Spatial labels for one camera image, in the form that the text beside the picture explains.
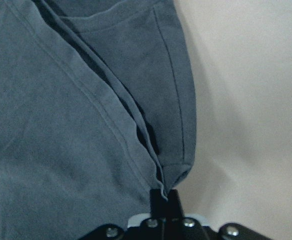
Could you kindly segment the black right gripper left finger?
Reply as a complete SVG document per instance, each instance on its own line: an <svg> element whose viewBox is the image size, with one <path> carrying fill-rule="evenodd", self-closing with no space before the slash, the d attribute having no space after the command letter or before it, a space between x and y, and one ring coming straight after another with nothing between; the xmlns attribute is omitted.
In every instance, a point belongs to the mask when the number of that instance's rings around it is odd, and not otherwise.
<svg viewBox="0 0 292 240"><path fill-rule="evenodd" d="M161 190L150 191L149 217L135 215L128 221L124 230L115 224L97 227L81 237L82 240L161 240L163 239L163 223L166 217L166 200Z"/></svg>

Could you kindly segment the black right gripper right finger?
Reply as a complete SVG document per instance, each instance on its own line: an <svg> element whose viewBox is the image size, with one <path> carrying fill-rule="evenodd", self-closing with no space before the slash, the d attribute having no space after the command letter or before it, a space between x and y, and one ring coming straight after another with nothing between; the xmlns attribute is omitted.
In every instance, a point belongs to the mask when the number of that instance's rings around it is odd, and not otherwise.
<svg viewBox="0 0 292 240"><path fill-rule="evenodd" d="M178 191L168 194L167 217L165 221L166 240L268 240L266 237L238 223L226 223L218 231L204 226L193 217L186 217Z"/></svg>

